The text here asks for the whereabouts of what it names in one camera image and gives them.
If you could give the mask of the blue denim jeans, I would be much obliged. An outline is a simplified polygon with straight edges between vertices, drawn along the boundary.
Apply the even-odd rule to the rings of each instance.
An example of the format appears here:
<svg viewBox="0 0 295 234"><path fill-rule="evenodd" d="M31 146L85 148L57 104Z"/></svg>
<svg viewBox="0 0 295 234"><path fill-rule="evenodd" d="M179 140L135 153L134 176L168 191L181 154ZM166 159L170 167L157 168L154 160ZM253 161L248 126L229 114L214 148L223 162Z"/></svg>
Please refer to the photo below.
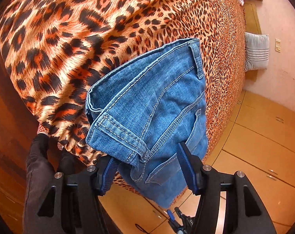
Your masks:
<svg viewBox="0 0 295 234"><path fill-rule="evenodd" d="M208 148L205 86L197 38L135 57L88 90L86 143L116 158L128 185L167 208L187 186L180 143L199 158Z"/></svg>

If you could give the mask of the wooden wardrobe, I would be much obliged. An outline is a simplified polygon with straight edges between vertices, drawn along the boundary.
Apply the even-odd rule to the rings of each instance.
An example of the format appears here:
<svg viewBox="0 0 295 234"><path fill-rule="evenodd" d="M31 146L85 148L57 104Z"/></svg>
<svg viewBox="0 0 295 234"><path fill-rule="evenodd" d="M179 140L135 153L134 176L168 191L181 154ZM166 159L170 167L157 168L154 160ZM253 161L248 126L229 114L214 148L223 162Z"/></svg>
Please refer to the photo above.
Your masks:
<svg viewBox="0 0 295 234"><path fill-rule="evenodd" d="M243 91L206 164L223 173L244 172L277 233L294 231L295 112ZM164 208L120 186L100 201L122 233L172 233Z"/></svg>

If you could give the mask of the red dotted slipper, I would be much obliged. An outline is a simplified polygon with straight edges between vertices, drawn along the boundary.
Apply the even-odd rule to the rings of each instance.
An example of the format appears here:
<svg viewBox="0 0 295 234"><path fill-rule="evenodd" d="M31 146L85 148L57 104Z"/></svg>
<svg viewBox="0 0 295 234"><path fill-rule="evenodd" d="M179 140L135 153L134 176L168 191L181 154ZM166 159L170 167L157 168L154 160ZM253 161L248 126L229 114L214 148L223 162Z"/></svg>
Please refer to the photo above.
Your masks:
<svg viewBox="0 0 295 234"><path fill-rule="evenodd" d="M47 130L41 124L38 126L37 134L45 134L47 136L49 135Z"/></svg>

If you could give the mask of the grey striped cushion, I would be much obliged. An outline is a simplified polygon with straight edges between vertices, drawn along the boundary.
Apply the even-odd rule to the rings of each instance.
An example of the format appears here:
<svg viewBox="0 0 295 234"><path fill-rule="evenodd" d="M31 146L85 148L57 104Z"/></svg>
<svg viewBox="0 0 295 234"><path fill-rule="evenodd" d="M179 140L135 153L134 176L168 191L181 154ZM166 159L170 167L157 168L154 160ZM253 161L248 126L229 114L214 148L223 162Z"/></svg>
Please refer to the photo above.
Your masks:
<svg viewBox="0 0 295 234"><path fill-rule="evenodd" d="M266 70L269 64L269 35L245 32L245 72Z"/></svg>

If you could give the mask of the leopard print bedspread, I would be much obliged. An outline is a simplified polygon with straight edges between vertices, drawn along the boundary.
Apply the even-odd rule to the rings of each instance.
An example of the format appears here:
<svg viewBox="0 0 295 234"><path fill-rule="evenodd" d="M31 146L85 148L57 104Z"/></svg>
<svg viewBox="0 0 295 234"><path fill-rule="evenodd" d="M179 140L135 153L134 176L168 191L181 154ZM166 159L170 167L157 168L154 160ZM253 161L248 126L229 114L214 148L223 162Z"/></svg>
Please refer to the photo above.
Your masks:
<svg viewBox="0 0 295 234"><path fill-rule="evenodd" d="M0 50L28 110L83 163L88 89L126 61L187 37L200 41L208 150L226 128L244 83L245 20L239 0L11 0Z"/></svg>

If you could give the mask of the wall switch plate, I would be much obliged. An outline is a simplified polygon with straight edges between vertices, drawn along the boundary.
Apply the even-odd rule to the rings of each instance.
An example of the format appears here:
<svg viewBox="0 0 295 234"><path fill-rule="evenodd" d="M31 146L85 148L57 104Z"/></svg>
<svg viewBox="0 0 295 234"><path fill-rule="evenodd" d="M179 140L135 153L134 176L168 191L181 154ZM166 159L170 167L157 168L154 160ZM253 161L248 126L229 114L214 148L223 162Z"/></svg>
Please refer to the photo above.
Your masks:
<svg viewBox="0 0 295 234"><path fill-rule="evenodd" d="M281 40L275 39L275 51L276 52L281 52Z"/></svg>

